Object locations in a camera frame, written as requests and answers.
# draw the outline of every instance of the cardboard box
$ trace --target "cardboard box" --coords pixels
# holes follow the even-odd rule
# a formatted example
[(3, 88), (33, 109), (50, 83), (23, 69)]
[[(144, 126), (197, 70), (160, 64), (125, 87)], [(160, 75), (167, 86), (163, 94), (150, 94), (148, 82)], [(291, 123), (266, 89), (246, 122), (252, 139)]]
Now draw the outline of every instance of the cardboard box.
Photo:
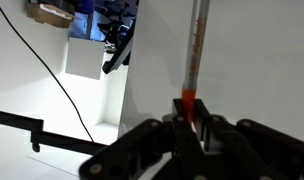
[(75, 19), (74, 10), (70, 13), (63, 11), (49, 4), (28, 3), (28, 17), (35, 19), (39, 23), (51, 24), (58, 28), (69, 28)]

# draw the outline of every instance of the black cable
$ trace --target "black cable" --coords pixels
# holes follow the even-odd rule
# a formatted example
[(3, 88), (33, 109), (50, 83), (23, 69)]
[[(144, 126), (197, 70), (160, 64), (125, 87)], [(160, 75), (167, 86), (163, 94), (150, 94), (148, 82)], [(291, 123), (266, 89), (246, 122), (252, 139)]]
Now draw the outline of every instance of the black cable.
[(46, 65), (46, 63), (42, 60), (42, 58), (32, 49), (32, 47), (24, 40), (24, 38), (20, 35), (20, 33), (14, 28), (14, 26), (12, 25), (12, 23), (10, 22), (10, 20), (8, 19), (8, 17), (5, 15), (3, 9), (0, 6), (0, 11), (2, 13), (2, 15), (4, 16), (5, 20), (8, 22), (8, 24), (11, 26), (11, 28), (13, 29), (13, 31), (19, 36), (19, 38), (24, 42), (24, 44), (33, 52), (33, 54), (41, 61), (41, 63), (45, 66), (45, 68), (50, 72), (50, 74), (52, 75), (52, 77), (55, 79), (55, 81), (58, 83), (58, 85), (61, 87), (61, 89), (63, 90), (63, 92), (65, 93), (65, 95), (69, 98), (70, 102), (72, 103), (75, 111), (77, 112), (79, 119), (85, 129), (85, 131), (88, 133), (90, 139), (92, 142), (92, 136), (90, 135), (88, 129), (85, 127), (83, 120), (81, 118), (80, 112), (78, 110), (78, 108), (76, 107), (76, 105), (74, 104), (73, 100), (71, 99), (71, 97), (69, 96), (69, 94), (66, 92), (66, 90), (63, 88), (62, 84), (60, 83), (60, 81), (55, 77), (55, 75), (53, 74), (53, 72), (51, 71), (51, 69), (48, 67), (48, 65)]

